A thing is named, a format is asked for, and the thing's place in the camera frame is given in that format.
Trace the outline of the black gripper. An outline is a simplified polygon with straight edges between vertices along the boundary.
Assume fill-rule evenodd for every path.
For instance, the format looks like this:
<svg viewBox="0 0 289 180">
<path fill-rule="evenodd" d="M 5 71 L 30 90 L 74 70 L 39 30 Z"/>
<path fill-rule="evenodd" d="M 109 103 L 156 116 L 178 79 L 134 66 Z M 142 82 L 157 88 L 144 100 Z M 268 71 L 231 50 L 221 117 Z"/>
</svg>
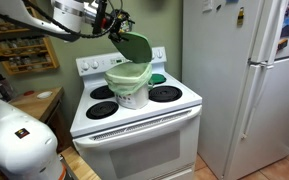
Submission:
<svg viewBox="0 0 289 180">
<path fill-rule="evenodd" d="M 96 0 L 98 7 L 95 16 L 95 34 L 119 34 L 131 31 L 135 22 L 130 18 L 130 14 L 122 8 L 113 8 L 110 13 L 107 13 L 107 2 L 108 0 Z"/>
</svg>

